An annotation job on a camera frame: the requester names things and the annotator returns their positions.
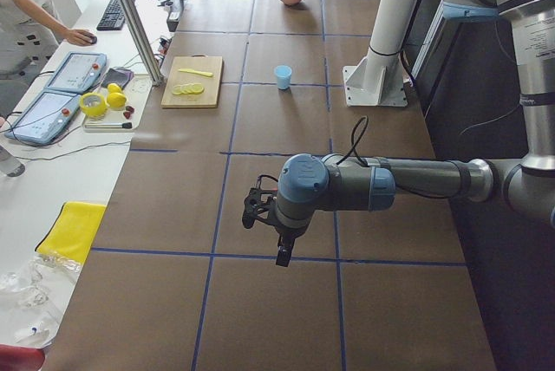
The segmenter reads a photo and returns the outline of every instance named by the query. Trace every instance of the yellow tape roll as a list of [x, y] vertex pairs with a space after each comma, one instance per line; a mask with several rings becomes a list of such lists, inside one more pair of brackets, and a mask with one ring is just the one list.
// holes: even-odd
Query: yellow tape roll
[[108, 104], [102, 95], [89, 92], [81, 97], [79, 107], [87, 117], [100, 117], [106, 113]]

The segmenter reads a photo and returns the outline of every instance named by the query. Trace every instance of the yellow lemon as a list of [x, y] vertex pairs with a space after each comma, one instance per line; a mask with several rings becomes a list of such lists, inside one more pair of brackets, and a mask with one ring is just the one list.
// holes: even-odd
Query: yellow lemon
[[123, 92], [121, 90], [121, 87], [117, 83], [113, 83], [113, 82], [109, 83], [107, 88], [108, 88], [108, 92], [110, 94], [113, 93], [113, 92]]
[[106, 102], [112, 108], [121, 108], [127, 102], [127, 97], [121, 92], [110, 92], [106, 97]]

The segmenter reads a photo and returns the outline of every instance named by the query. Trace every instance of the human hand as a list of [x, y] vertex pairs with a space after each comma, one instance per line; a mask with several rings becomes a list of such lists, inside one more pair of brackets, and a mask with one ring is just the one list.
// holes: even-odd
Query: human hand
[[63, 32], [63, 37], [69, 43], [76, 46], [90, 46], [95, 44], [95, 35], [85, 29], [67, 29]]

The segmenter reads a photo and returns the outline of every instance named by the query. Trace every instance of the keyboard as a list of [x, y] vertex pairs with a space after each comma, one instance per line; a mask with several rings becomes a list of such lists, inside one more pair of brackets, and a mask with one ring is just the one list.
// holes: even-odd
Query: keyboard
[[100, 31], [121, 30], [124, 23], [125, 16], [123, 15], [123, 9], [121, 8], [120, 2], [118, 0], [110, 0], [104, 10], [101, 20], [96, 26], [96, 29]]

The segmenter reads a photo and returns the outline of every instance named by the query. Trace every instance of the wooden cutting board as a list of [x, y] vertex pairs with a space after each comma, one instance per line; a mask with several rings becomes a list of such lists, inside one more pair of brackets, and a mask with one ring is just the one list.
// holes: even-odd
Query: wooden cutting board
[[[172, 69], [167, 78], [166, 89], [162, 96], [162, 108], [215, 108], [218, 106], [219, 83], [222, 76], [224, 59], [221, 56], [175, 56]], [[212, 72], [212, 77], [179, 72], [181, 68], [191, 68]], [[201, 83], [202, 94], [173, 94], [176, 85]]]

